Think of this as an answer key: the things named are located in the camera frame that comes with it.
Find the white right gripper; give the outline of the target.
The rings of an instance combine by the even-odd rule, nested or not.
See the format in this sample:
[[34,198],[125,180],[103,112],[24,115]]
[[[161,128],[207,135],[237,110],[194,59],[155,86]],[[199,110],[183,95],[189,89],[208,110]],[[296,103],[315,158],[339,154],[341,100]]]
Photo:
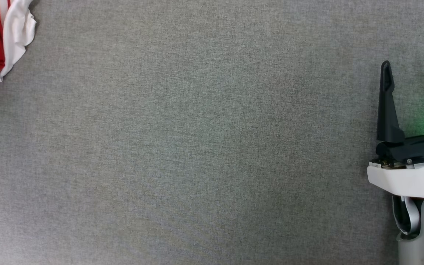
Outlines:
[[369,162],[367,178],[373,185],[398,196],[424,198],[424,135],[405,138],[399,127],[389,61],[381,65],[377,158]]

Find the grey fabric sofa seat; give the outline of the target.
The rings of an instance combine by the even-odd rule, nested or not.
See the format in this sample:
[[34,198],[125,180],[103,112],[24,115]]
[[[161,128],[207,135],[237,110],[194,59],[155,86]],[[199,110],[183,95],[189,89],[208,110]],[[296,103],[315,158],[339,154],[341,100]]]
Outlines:
[[379,74],[424,0],[34,0],[0,84],[0,265],[397,265]]

